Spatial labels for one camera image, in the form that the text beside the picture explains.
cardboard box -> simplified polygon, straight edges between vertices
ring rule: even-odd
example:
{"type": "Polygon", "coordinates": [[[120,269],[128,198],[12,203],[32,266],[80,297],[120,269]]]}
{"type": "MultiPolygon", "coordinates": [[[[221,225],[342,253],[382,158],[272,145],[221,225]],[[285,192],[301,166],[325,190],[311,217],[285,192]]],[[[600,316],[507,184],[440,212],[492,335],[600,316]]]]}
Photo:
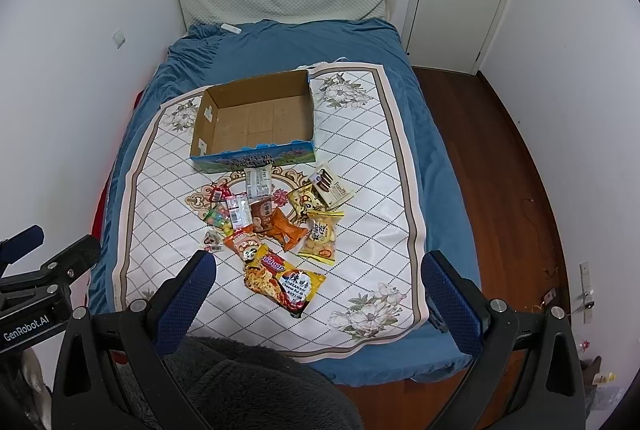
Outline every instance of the cardboard box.
{"type": "Polygon", "coordinates": [[[308,72],[210,86],[193,127],[191,159],[207,173],[315,161],[308,72]]]}

wooden floor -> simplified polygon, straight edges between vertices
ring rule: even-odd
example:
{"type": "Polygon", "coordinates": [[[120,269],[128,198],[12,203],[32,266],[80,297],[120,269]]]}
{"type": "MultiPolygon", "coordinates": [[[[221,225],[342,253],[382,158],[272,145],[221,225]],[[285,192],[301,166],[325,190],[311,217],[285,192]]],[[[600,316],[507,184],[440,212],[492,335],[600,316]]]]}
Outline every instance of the wooden floor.
{"type": "MultiPolygon", "coordinates": [[[[478,252],[482,291],[518,311],[538,311],[552,287],[566,287],[564,259],[546,195],[522,139],[480,77],[416,68],[422,92],[447,146],[478,252]]],[[[517,378],[514,354],[478,428],[489,425],[517,378]]],[[[439,383],[411,380],[341,387],[367,430],[422,430],[449,399],[462,372],[439,383]]]]}

candy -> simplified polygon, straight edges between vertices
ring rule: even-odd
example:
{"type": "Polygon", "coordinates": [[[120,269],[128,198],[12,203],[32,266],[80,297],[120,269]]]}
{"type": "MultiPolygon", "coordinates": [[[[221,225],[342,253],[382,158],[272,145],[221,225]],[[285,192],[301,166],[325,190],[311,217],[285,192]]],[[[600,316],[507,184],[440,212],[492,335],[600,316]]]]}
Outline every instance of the candy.
{"type": "Polygon", "coordinates": [[[326,164],[316,167],[315,173],[309,175],[309,180],[328,209],[335,209],[353,197],[353,192],[344,187],[340,177],[326,164]]]}
{"type": "Polygon", "coordinates": [[[273,227],[264,231],[263,234],[275,238],[285,251],[296,247],[309,231],[306,227],[298,227],[290,223],[279,207],[273,212],[271,222],[273,227]]]}
{"type": "Polygon", "coordinates": [[[214,204],[204,216],[204,221],[218,229],[221,229],[225,235],[231,235],[234,231],[229,217],[229,210],[225,203],[214,204]]]}
{"type": "Polygon", "coordinates": [[[234,229],[242,229],[252,225],[251,208],[246,193],[238,193],[226,198],[226,207],[229,208],[229,217],[234,229]]]}
{"type": "Polygon", "coordinates": [[[314,225],[298,256],[315,258],[325,264],[333,265],[335,263],[335,224],[344,217],[344,213],[310,209],[308,215],[314,225]]]}
{"type": "Polygon", "coordinates": [[[271,196],[251,205],[251,217],[254,221],[254,231],[265,231],[273,227],[271,196]]]}
{"type": "Polygon", "coordinates": [[[254,259],[256,251],[262,245],[254,233],[253,226],[248,226],[225,238],[225,245],[234,251],[242,260],[249,262],[254,259]]]}
{"type": "Polygon", "coordinates": [[[294,267],[266,244],[258,248],[255,258],[244,268],[244,284],[284,307],[294,318],[302,316],[325,278],[294,267]]]}
{"type": "Polygon", "coordinates": [[[271,197],[273,185],[271,184],[271,165],[261,168],[245,168],[246,196],[249,202],[271,197]]]}
{"type": "Polygon", "coordinates": [[[202,245],[200,246],[207,253],[215,253],[221,251],[223,248],[222,237],[216,230],[209,229],[205,236],[202,245]]]}
{"type": "Polygon", "coordinates": [[[297,221],[303,222],[307,218],[307,211],[310,209],[322,210],[324,204],[314,193],[314,185],[309,183],[297,190],[292,190],[287,194],[289,202],[298,214],[297,221]]]}

snack bag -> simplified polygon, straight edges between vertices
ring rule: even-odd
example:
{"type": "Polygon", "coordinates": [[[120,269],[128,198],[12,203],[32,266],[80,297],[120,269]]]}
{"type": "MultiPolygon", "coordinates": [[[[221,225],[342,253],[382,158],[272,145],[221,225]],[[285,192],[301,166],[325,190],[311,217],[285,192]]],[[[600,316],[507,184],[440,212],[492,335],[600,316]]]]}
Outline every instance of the snack bag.
{"type": "Polygon", "coordinates": [[[246,196],[250,203],[271,197],[273,191],[271,165],[261,168],[245,168],[244,178],[246,180],[246,196]]]}
{"type": "Polygon", "coordinates": [[[200,246],[200,248],[206,251],[207,253],[215,253],[217,251],[222,251],[223,247],[224,246],[222,243],[222,237],[220,236],[220,233],[214,229],[209,229],[206,232],[204,236],[204,241],[200,246]]]}
{"type": "Polygon", "coordinates": [[[244,268],[244,284],[284,307],[294,318],[302,316],[325,278],[294,267],[266,244],[258,248],[255,258],[244,268]]]}
{"type": "Polygon", "coordinates": [[[306,227],[298,227],[290,223],[279,207],[273,212],[271,222],[273,222],[273,227],[263,233],[275,238],[285,251],[296,247],[309,231],[306,227]]]}
{"type": "Polygon", "coordinates": [[[297,220],[304,222],[307,219],[307,212],[310,209],[316,209],[318,211],[324,209],[324,204],[316,194],[314,193],[314,185],[309,183],[299,187],[297,190],[291,190],[287,197],[293,209],[298,214],[297,220]]]}
{"type": "Polygon", "coordinates": [[[322,197],[327,209],[335,209],[353,197],[353,192],[345,188],[341,178],[326,164],[316,167],[315,173],[309,175],[309,180],[322,197]]]}
{"type": "Polygon", "coordinates": [[[217,185],[213,187],[211,190],[211,196],[209,200],[212,203],[219,203],[220,201],[226,200],[227,197],[231,197],[233,193],[229,190],[229,187],[225,184],[217,185]]]}
{"type": "Polygon", "coordinates": [[[251,205],[251,217],[254,221],[254,231],[265,231],[273,227],[271,196],[251,205]]]}
{"type": "Polygon", "coordinates": [[[229,217],[234,229],[242,229],[252,225],[251,208],[246,198],[246,193],[238,193],[226,198],[226,207],[229,208],[229,217]]]}
{"type": "Polygon", "coordinates": [[[315,258],[325,264],[335,263],[335,224],[344,213],[341,211],[308,211],[309,219],[314,223],[305,245],[298,256],[315,258]]]}
{"type": "Polygon", "coordinates": [[[262,242],[254,233],[253,226],[248,226],[226,237],[225,245],[234,251],[242,260],[249,262],[254,259],[255,253],[262,245],[262,242]]]}
{"type": "Polygon", "coordinates": [[[209,209],[204,216],[204,221],[218,229],[221,229],[225,236],[229,236],[233,233],[234,229],[231,225],[231,217],[229,217],[229,210],[225,203],[217,203],[209,209]]]}

blue duvet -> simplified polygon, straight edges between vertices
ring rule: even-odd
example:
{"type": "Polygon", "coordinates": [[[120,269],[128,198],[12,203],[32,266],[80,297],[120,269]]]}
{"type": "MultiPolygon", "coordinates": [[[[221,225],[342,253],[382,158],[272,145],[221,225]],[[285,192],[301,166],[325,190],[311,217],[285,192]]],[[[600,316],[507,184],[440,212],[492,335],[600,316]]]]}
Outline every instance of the blue duvet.
{"type": "MultiPolygon", "coordinates": [[[[201,86],[341,57],[384,66],[414,155],[420,207],[428,230],[426,251],[441,250],[463,277],[479,285],[478,259],[460,187],[396,29],[380,19],[300,25],[264,20],[240,27],[241,34],[218,26],[191,27],[188,36],[169,48],[166,62],[146,88],[127,127],[108,188],[102,258],[92,271],[89,291],[91,312],[114,310],[111,273],[116,264],[124,176],[159,106],[201,86]]],[[[335,383],[359,386],[404,378],[437,381],[459,371],[469,360],[449,334],[426,323],[397,342],[365,346],[348,358],[319,360],[311,366],[335,383]]]]}

